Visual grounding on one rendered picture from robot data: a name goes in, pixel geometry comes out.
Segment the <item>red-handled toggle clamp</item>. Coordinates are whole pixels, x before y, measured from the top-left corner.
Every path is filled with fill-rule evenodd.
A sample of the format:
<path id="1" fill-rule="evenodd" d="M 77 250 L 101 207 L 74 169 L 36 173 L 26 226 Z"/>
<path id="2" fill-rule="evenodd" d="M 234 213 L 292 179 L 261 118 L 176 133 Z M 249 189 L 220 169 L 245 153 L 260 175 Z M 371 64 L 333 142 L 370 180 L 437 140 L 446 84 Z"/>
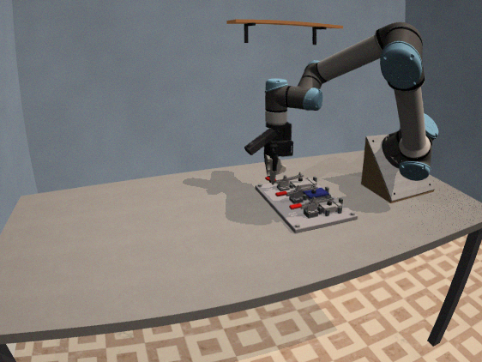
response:
<path id="1" fill-rule="evenodd" d="M 275 193 L 276 196 L 289 196 L 289 200 L 295 204 L 295 203 L 301 203 L 303 202 L 303 191 L 307 190 L 312 190 L 311 193 L 316 194 L 316 189 L 318 188 L 316 184 L 313 184 L 312 187 L 307 187 L 307 188 L 301 188 L 298 185 L 295 190 L 291 190 L 290 192 L 282 191 L 282 192 L 277 192 Z"/>
<path id="2" fill-rule="evenodd" d="M 290 190 L 289 181 L 298 178 L 298 181 L 301 182 L 301 181 L 303 181 L 303 179 L 302 179 L 303 176 L 304 175 L 301 174 L 301 172 L 300 172 L 297 176 L 293 176 L 293 177 L 290 177 L 290 178 L 287 178 L 286 176 L 284 176 L 283 179 L 275 180 L 274 183 L 277 184 L 277 188 L 280 191 Z M 266 177 L 265 179 L 270 181 L 269 177 Z"/>

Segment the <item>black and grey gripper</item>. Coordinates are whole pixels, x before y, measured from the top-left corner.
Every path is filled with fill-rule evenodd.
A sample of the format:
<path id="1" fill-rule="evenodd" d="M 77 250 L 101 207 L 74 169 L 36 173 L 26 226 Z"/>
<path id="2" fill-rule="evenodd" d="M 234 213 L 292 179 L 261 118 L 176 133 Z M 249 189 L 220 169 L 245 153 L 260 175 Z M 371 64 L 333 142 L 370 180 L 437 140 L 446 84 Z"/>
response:
<path id="1" fill-rule="evenodd" d="M 272 185 L 275 181 L 275 176 L 284 172 L 286 170 L 286 166 L 283 166 L 280 163 L 280 158 L 278 160 L 278 156 L 285 157 L 285 156 L 293 156 L 293 141 L 292 141 L 292 124 L 288 122 L 282 125 L 272 125 L 267 124 L 267 128 L 274 128 L 276 133 L 276 137 L 273 141 L 269 142 L 264 146 L 264 161 L 266 166 L 267 177 L 270 179 L 270 183 Z M 276 128 L 283 128 L 283 129 L 276 129 Z M 289 146 L 289 147 L 288 147 Z M 286 147 L 288 150 L 286 151 Z M 279 148 L 279 153 L 278 153 Z M 276 154 L 277 153 L 277 154 Z M 277 164 L 278 163 L 278 164 Z M 277 172 L 276 172 L 277 169 Z"/>

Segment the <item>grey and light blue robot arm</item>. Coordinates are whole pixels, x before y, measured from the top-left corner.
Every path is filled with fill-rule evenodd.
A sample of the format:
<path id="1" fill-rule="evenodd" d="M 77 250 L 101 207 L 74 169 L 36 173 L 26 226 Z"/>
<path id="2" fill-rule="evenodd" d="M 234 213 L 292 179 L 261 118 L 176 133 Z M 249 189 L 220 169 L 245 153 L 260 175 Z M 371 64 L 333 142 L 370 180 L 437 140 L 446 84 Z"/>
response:
<path id="1" fill-rule="evenodd" d="M 426 179 L 431 170 L 432 141 L 438 136 L 438 128 L 428 115 L 424 116 L 421 87 L 425 82 L 425 73 L 422 51 L 423 40 L 414 26 L 395 22 L 382 27 L 376 30 L 375 35 L 320 62 L 309 62 L 297 87 L 288 87 L 287 80 L 284 79 L 268 79 L 265 89 L 265 121 L 272 125 L 285 124 L 287 107 L 306 111 L 320 110 L 320 88 L 324 82 L 380 58 L 383 77 L 396 90 L 401 126 L 398 131 L 383 139 L 384 156 L 392 166 L 399 168 L 404 178 L 413 181 Z"/>

